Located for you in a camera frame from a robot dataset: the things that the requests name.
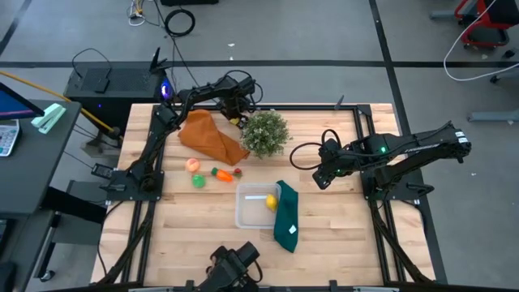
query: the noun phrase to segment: green towel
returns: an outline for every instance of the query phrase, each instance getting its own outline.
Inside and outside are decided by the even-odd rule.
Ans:
[[[277,205],[274,239],[287,251],[294,252],[298,245],[298,193],[284,181],[277,184],[281,187],[281,198]]]

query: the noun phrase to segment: wooden table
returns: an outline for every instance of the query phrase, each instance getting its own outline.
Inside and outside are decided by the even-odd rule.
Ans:
[[[392,105],[371,104],[371,109],[377,132],[398,135]],[[151,112],[152,105],[132,106],[118,163],[120,169],[128,167],[144,148]],[[261,254],[258,262],[264,271],[260,282],[263,286],[327,286],[332,279],[340,286],[382,284],[373,224],[359,175],[336,178],[326,191],[321,191],[311,177],[312,171],[296,170],[288,158],[297,145],[319,142],[321,133],[328,128],[339,133],[343,144],[356,140],[353,115],[349,111],[331,110],[279,113],[288,121],[294,137],[286,145],[284,155],[262,161],[251,155],[237,165],[244,173],[238,182],[211,178],[213,167],[233,168],[182,146],[176,134],[169,136],[162,164],[164,194],[155,211],[146,286],[184,286],[188,279],[198,285],[205,278],[209,256],[220,245],[238,248],[246,241],[251,241]],[[220,131],[239,139],[238,128],[218,113],[213,118]],[[201,160],[199,172],[207,178],[206,187],[202,189],[191,185],[191,175],[184,170],[184,163],[190,157]],[[317,147],[302,148],[294,157],[299,165],[320,162]],[[238,183],[274,183],[280,179],[299,193],[299,239],[294,254],[274,241],[272,230],[239,229],[234,222]],[[126,247],[133,207],[134,203],[125,202],[106,220],[101,254],[107,268]],[[419,212],[401,202],[392,202],[392,212],[402,247],[426,276],[434,278]],[[131,280],[135,280],[139,251],[138,247]],[[386,252],[392,279],[396,280],[387,244]],[[97,259],[92,280],[102,276]],[[251,276],[258,277],[253,266]]]

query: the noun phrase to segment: clear plastic bin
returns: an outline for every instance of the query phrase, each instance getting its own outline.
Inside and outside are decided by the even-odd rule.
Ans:
[[[277,183],[240,183],[236,189],[236,226],[245,229],[274,229],[276,213],[265,203],[267,194],[277,200],[281,187]]]

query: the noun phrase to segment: concrete floor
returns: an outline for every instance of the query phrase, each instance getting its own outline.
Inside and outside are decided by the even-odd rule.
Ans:
[[[24,13],[19,9],[28,5]],[[440,62],[461,32],[454,21],[431,21],[428,12],[453,8],[453,0],[376,0],[393,61]],[[0,39],[13,19],[19,25],[3,52],[0,70],[16,74],[56,92],[65,88],[71,73],[69,61],[82,49],[99,49],[112,61],[148,61],[155,48],[170,54],[171,40],[152,25],[128,25],[125,10],[130,1],[8,0],[0,2]],[[186,6],[196,17],[193,33],[178,39],[188,61],[278,60],[283,66],[239,67],[249,71],[265,89],[264,101],[391,102],[392,88],[384,67],[369,67],[383,61],[375,22],[367,0],[221,0],[215,6]],[[164,13],[172,8],[162,7]],[[145,1],[144,12],[152,22],[157,13]],[[185,27],[185,19],[175,27]],[[519,45],[519,31],[509,31],[511,43]],[[464,50],[458,45],[449,60],[460,62],[499,60],[507,48],[494,52]],[[99,61],[88,53],[80,61]],[[329,62],[322,66],[298,65],[298,60],[367,61],[357,67]],[[40,67],[14,68],[11,62],[37,62]],[[396,68],[411,131],[435,129],[448,120],[460,127],[473,143],[465,164],[437,161],[425,167],[423,177],[436,190],[428,198],[448,282],[471,286],[519,288],[519,195],[517,193],[517,124],[468,123],[475,110],[519,108],[519,80],[488,79],[469,83],[450,80],[439,68]],[[229,67],[193,67],[200,83],[214,81]],[[459,77],[471,77],[487,69],[452,69]],[[182,68],[175,69],[179,87],[192,80]],[[0,81],[29,98],[53,97],[0,77]],[[78,124],[95,131],[81,117]],[[66,150],[93,165],[79,149],[81,135],[73,134]],[[65,189],[68,181],[95,181],[89,169],[64,155],[52,184]],[[92,247],[60,245],[50,268],[57,276],[45,284],[35,280],[29,290],[49,290],[88,284],[96,251]]]

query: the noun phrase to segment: orange cloth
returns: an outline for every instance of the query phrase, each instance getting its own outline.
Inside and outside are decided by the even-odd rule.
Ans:
[[[249,152],[242,149],[238,142],[218,131],[211,113],[204,109],[187,115],[186,125],[178,133],[178,138],[184,146],[228,165],[235,165],[249,156]]]

